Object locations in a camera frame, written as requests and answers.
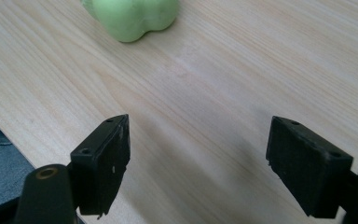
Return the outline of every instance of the wooden table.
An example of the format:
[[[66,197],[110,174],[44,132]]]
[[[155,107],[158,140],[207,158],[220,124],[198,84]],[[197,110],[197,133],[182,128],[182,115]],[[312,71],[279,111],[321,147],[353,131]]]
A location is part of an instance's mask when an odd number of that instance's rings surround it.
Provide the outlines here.
[[[277,115],[358,172],[358,1],[180,5],[122,44],[78,0],[0,1],[0,128],[39,167],[130,114],[128,172],[89,223],[338,223],[306,217],[265,154]]]

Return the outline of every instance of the green squishy toy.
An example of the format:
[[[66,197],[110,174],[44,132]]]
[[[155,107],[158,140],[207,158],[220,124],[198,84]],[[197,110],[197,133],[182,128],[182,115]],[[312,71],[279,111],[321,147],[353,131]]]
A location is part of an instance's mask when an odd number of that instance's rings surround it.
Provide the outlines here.
[[[89,14],[116,40],[132,42],[174,21],[178,0],[81,0]]]

